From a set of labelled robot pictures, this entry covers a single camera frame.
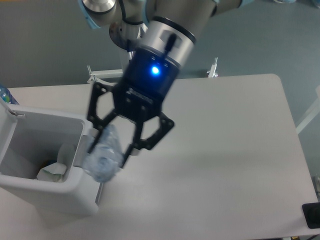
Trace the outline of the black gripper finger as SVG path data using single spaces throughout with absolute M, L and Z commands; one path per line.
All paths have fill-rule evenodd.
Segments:
M 120 165 L 121 169 L 124 168 L 128 158 L 132 155 L 134 150 L 152 150 L 175 126 L 175 122 L 172 119 L 168 118 L 163 112 L 158 115 L 158 119 L 159 128 L 146 139 L 141 138 L 144 121 L 138 121 L 135 123 L 133 139 L 132 142 L 128 145 L 125 153 L 123 154 L 123 161 Z
M 113 108 L 104 118 L 100 118 L 97 113 L 99 98 L 107 93 L 114 94 L 114 89 L 119 85 L 107 85 L 101 82 L 95 82 L 92 86 L 89 106 L 87 110 L 87 120 L 92 123 L 93 128 L 98 130 L 96 137 L 87 150 L 87 153 L 92 153 L 98 144 L 105 127 L 107 127 L 118 115 L 118 111 Z

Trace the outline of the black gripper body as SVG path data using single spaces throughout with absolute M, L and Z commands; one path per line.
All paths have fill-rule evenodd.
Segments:
M 158 116 L 179 68 L 168 60 L 138 48 L 122 78 L 112 90 L 115 112 L 144 122 Z

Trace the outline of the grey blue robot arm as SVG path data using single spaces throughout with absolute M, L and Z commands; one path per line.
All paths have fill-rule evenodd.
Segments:
M 92 28 L 118 24 L 117 45 L 133 52 L 118 83 L 93 84 L 87 119 L 98 133 L 88 154 L 97 151 L 104 129 L 116 117 L 135 126 L 120 167 L 133 151 L 153 149 L 175 125 L 163 113 L 163 101 L 208 20 L 246 4 L 245 0 L 79 1 Z

